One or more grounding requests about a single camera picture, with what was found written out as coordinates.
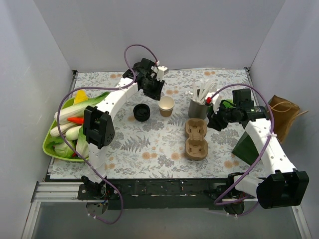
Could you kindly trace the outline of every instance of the gray cup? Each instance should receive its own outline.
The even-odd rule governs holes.
[[[195,101],[190,100],[189,109],[188,109],[188,116],[190,118],[197,118],[197,119],[206,119],[207,113],[209,110],[209,106],[201,105]]]

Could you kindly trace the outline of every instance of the brown paper bag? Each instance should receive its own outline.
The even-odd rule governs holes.
[[[300,108],[298,105],[276,95],[272,97],[269,105],[275,118],[274,133],[277,134],[277,139],[280,143],[283,143],[295,119],[308,111],[299,113]]]

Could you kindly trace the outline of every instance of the floral table mat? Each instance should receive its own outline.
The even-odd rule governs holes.
[[[122,72],[79,73],[75,88],[84,86],[113,87]],[[172,70],[165,75],[162,95],[174,98],[175,106],[171,117],[160,115],[158,102],[138,92],[117,113],[113,124],[115,138],[108,146],[105,157],[108,178],[210,178],[227,177],[232,172],[244,172],[249,165],[231,154],[244,129],[240,124],[229,124],[217,132],[211,128],[205,137],[208,156],[203,161],[185,158],[185,122],[189,98],[186,91],[192,89],[193,79],[209,78],[217,88],[233,84],[249,84],[245,70]],[[223,99],[232,98],[229,88],[221,92]],[[99,90],[86,90],[88,97],[101,94]],[[151,109],[146,122],[138,122],[133,116],[135,105],[144,103]],[[87,172],[84,163],[55,159],[51,179],[80,179]],[[253,175],[264,176],[262,163],[253,170]]]

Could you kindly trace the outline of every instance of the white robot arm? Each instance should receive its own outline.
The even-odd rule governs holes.
[[[218,131],[226,128],[230,122],[243,125],[260,153],[271,135],[271,121],[264,107],[254,106],[250,89],[233,91],[234,107],[226,108],[221,102],[218,112],[208,115],[208,127]],[[260,205],[267,209],[273,207],[297,206],[306,191],[309,178],[306,172],[299,172],[289,161],[275,135],[271,135],[269,144],[261,158],[266,179],[247,175],[238,182],[235,190],[258,198]],[[242,173],[233,177],[236,183]]]
[[[132,85],[121,90],[111,92],[103,101],[94,108],[88,107],[84,113],[84,134],[89,146],[89,159],[92,167],[106,177],[105,155],[106,146],[111,143],[115,136],[113,120],[119,109],[125,102],[139,90],[152,99],[159,100],[161,89],[164,85],[163,77],[168,72],[165,66],[156,66],[154,62],[145,58],[133,67],[137,79]],[[128,70],[116,87],[124,87],[132,82],[132,74]],[[102,179],[89,168],[86,177],[100,183]]]

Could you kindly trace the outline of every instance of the white wall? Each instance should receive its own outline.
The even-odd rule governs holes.
[[[302,209],[319,238],[319,0],[286,0],[251,67],[253,84],[310,110],[293,125],[284,144],[290,160],[310,183]]]
[[[72,69],[115,71],[133,43],[170,69],[251,66],[285,0],[34,1]]]
[[[32,0],[0,0],[0,232],[17,239],[50,158],[42,142],[72,72]]]

